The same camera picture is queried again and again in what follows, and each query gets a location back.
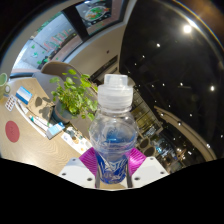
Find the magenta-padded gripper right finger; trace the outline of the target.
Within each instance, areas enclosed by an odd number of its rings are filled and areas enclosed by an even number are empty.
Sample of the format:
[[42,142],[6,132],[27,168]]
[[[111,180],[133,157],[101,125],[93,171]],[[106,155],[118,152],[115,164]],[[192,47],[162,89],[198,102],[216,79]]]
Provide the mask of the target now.
[[140,188],[166,177],[168,172],[154,157],[146,157],[136,148],[131,150],[127,164],[127,187]]

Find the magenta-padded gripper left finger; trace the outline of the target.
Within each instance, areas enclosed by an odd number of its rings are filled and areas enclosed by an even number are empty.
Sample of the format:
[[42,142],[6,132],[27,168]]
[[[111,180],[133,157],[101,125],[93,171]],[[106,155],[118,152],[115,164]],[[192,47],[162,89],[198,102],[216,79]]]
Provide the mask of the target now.
[[59,177],[84,188],[98,188],[100,178],[94,149],[88,149],[79,158],[71,158],[60,171]]

